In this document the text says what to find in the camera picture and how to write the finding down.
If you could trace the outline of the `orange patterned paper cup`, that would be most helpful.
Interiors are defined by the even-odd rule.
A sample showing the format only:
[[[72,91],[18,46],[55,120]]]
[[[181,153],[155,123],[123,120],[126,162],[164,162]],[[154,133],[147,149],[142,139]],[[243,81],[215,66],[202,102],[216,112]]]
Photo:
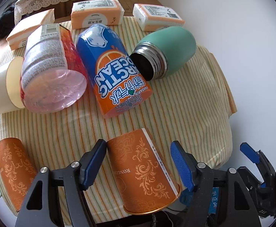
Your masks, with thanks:
[[[18,138],[0,140],[0,175],[8,197],[18,212],[37,175],[36,168]]]
[[[107,142],[112,173],[124,210],[132,215],[160,211],[180,196],[176,182],[153,138],[141,128]]]

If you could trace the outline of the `black clothing pile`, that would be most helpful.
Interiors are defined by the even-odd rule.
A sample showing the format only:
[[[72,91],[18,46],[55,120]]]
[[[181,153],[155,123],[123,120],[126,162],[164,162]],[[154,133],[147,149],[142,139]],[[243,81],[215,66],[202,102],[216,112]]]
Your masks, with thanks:
[[[0,16],[0,40],[8,36],[15,26],[14,7],[15,3],[10,3]]]

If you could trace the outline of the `white paper cup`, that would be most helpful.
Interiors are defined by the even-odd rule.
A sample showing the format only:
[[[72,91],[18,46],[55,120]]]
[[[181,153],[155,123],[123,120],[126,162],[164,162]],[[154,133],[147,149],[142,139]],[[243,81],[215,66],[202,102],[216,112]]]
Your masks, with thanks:
[[[0,114],[24,108],[20,89],[23,60],[17,56],[0,66]]]

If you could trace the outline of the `striped yellow tablecloth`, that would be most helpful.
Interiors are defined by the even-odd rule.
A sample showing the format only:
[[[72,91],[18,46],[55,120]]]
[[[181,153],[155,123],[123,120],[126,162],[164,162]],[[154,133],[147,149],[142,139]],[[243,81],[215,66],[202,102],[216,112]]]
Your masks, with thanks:
[[[0,140],[19,138],[36,167],[58,169],[79,158],[99,138],[147,128],[174,175],[177,171],[169,152],[173,140],[211,167],[222,166],[232,151],[229,117],[236,108],[213,54],[197,46],[179,71],[153,80],[150,86],[150,98],[113,118],[103,118],[91,90],[71,107],[53,114],[25,109],[0,114]],[[18,214],[1,174],[0,193]]]

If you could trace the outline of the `orange tissue pack middle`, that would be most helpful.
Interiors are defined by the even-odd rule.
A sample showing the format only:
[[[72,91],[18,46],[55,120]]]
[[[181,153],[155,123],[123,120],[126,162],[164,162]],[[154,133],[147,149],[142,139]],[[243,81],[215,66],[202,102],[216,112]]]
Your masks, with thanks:
[[[72,29],[83,29],[93,24],[120,25],[125,10],[118,0],[88,0],[73,3],[71,11]]]

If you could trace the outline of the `orange tissue pack left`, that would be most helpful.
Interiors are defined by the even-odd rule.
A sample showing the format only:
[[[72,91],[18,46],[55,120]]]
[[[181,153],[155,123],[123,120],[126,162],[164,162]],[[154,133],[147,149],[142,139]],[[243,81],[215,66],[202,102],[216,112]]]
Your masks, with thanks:
[[[39,26],[53,24],[55,21],[54,9],[39,12],[22,19],[7,36],[6,41],[11,50],[25,47],[29,35]]]

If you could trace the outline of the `green steel thermos bottle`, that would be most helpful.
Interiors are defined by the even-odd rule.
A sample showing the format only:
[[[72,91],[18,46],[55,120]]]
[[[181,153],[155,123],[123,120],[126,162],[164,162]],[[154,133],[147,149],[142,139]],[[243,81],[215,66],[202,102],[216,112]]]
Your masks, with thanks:
[[[141,39],[130,59],[146,81],[162,79],[177,72],[196,53],[192,33],[180,26],[152,32]]]

